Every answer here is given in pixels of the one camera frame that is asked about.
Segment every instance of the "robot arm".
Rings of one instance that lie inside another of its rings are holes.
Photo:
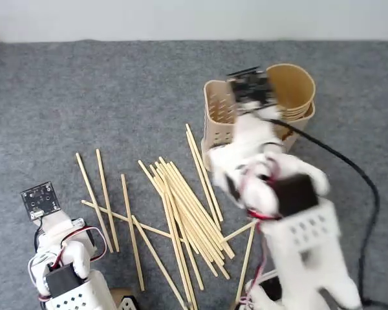
[[[269,279],[258,274],[253,285],[246,286],[248,294],[241,309],[329,309],[320,289],[326,289],[342,308],[358,309],[360,298],[341,253],[334,207],[322,198],[329,192],[326,174],[283,153],[274,126],[265,121],[279,117],[273,102],[265,101],[272,96],[261,93],[270,91],[270,86],[256,86],[257,79],[251,77],[253,86],[249,89],[244,84],[248,79],[241,76],[238,94],[233,87],[237,119],[232,142],[210,149],[208,155],[214,184],[252,216],[272,220],[261,222],[259,228],[274,261],[280,294],[277,300],[271,299],[259,286]],[[253,105],[244,104],[250,100]],[[303,261],[303,254],[308,262]]]
[[[87,226],[81,218],[72,221],[59,208],[50,182],[21,194],[30,218],[43,230],[37,253],[28,263],[42,308],[83,309],[86,305],[86,309],[116,310],[102,273],[90,267],[107,249],[99,229]],[[105,244],[96,257],[92,230],[100,233]]]

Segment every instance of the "circuit board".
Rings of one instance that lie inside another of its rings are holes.
[[[227,77],[238,104],[256,101],[259,108],[265,108],[277,103],[268,76],[259,67],[234,72]]]
[[[51,182],[46,182],[21,192],[28,217],[34,221],[60,210]]]

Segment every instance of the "stacked paper cup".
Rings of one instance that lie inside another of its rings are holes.
[[[303,68],[281,63],[266,69],[274,87],[277,102],[285,121],[295,121],[306,115],[314,97],[315,82]]]

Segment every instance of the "white wall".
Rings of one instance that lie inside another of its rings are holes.
[[[388,39],[388,0],[0,0],[0,41]]]

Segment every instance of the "gray carpet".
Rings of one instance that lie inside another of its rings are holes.
[[[202,135],[202,87],[235,70],[291,62],[316,80],[317,114],[307,131],[359,163],[382,194],[382,213],[369,249],[366,290],[388,302],[388,43],[315,42],[129,42],[0,45],[0,309],[39,309],[27,274],[33,234],[19,192],[51,180],[66,212],[97,224],[74,157],[83,156],[103,204],[95,148],[102,151],[116,212],[124,213],[120,173],[127,174],[131,208],[141,222],[167,230],[162,204],[136,161],[173,160],[204,200],[186,145],[184,124]],[[356,275],[371,194],[359,176],[330,154],[299,140],[292,153],[323,169],[332,184],[348,269]],[[243,212],[218,192],[228,234],[246,223]],[[128,226],[116,222],[121,253],[94,264],[111,287],[138,280]],[[233,302],[248,234],[231,242],[226,264],[232,279],[214,278],[198,259],[205,290],[200,309],[227,309]],[[149,233],[181,290],[171,242]],[[142,309],[178,309],[178,303],[137,234],[145,293]],[[259,257],[254,242],[247,278]]]

